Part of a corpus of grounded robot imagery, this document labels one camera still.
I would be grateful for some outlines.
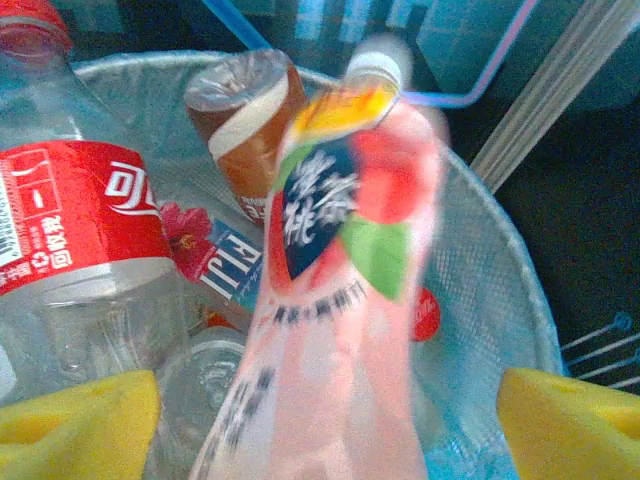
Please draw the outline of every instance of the recycling symbol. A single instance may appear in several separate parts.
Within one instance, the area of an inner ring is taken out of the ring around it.
[[[36,252],[31,257],[31,265],[34,268],[43,268],[49,265],[49,257],[44,252]]]

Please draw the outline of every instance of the red coca-cola label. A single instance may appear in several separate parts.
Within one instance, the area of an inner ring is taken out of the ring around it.
[[[414,310],[414,325],[411,339],[424,342],[433,337],[440,327],[440,306],[436,297],[426,288],[418,292]]]
[[[169,257],[140,155],[100,142],[0,152],[0,295],[79,268]]]

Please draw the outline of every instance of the clear plastic bottle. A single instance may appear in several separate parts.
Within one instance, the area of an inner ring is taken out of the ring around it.
[[[191,391],[184,401],[171,401],[170,427],[174,433],[173,466],[170,478],[187,478],[189,470],[218,415],[229,386],[244,353],[246,337],[237,330],[210,327],[190,340],[192,358],[184,364],[169,383],[160,387],[179,394],[172,382],[179,382],[182,391]],[[160,473],[155,477],[164,478]]]
[[[47,0],[0,3],[0,343],[16,381],[3,404],[122,370],[161,378],[188,351],[135,141],[70,47]]]

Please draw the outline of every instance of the bottle cap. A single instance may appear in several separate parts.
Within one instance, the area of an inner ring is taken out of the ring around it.
[[[404,42],[392,35],[375,35],[356,48],[346,76],[383,74],[404,88],[411,79],[411,64],[411,52]]]
[[[44,28],[56,36],[66,52],[73,47],[64,20],[48,0],[0,1],[0,27],[11,24]]]

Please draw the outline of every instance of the pink plastic bottle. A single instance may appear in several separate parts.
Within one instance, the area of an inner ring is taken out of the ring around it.
[[[291,125],[269,196],[245,356],[192,480],[424,480],[412,307],[436,222],[439,142],[375,39]]]

